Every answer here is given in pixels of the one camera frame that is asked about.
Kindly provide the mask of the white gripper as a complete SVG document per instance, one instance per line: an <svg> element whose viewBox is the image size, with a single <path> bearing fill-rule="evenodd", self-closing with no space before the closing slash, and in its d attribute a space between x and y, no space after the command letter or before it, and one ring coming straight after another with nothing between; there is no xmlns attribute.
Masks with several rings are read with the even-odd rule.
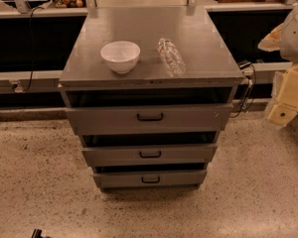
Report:
<svg viewBox="0 0 298 238"><path fill-rule="evenodd" d="M285 72L277 72L275 104L268 112L267 121L285 127L298 112L298 63Z"/></svg>

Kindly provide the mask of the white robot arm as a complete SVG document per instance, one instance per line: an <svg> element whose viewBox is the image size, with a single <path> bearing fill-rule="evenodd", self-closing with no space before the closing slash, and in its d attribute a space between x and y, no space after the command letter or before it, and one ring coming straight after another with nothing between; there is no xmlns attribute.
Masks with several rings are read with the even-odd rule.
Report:
<svg viewBox="0 0 298 238"><path fill-rule="evenodd" d="M298 4L257 47L266 52L280 51L285 60L292 62L281 75L279 91L267 115L269 122L285 127L298 114Z"/></svg>

